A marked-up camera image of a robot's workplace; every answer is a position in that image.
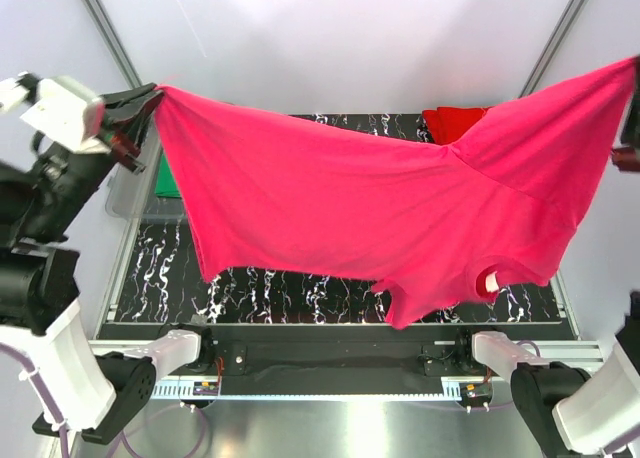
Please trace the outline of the pink t shirt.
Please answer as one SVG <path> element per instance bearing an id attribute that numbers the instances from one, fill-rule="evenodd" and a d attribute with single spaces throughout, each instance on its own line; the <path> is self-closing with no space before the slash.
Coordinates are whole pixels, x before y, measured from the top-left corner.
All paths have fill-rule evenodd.
<path id="1" fill-rule="evenodd" d="M 639 61 L 490 108 L 448 145 L 341 129 L 163 87 L 156 127 L 200 272 L 369 281 L 403 329 L 499 285 L 546 285 L 587 214 Z"/>

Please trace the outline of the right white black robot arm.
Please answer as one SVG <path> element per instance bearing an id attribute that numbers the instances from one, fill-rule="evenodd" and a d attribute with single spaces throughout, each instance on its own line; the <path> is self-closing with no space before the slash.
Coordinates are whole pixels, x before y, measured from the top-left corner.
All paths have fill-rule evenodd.
<path id="1" fill-rule="evenodd" d="M 474 228 L 484 244 L 472 285 L 547 282 L 584 218 L 620 125 L 628 93 L 551 100 L 536 94 L 493 108 L 456 145 L 458 156 L 502 191 L 488 196 Z M 609 453 L 639 432 L 639 319 L 622 328 L 594 373 L 551 361 L 504 333 L 478 332 L 454 349 L 466 374 L 487 367 L 549 457 Z"/>

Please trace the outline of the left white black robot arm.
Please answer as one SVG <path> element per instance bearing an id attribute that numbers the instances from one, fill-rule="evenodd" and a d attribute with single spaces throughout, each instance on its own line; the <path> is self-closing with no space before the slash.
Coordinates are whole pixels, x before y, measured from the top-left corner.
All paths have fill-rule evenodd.
<path id="1" fill-rule="evenodd" d="M 23 108 L 33 166 L 1 167 L 1 351 L 40 399 L 37 434 L 107 444 L 156 383 L 215 364 L 209 329 L 182 325 L 138 348 L 96 355 L 81 322 L 79 259 L 66 232 L 115 166 L 143 172 L 140 146 L 163 98 L 155 84 L 99 95 L 68 76 L 24 72 L 1 84 L 1 109 Z"/>

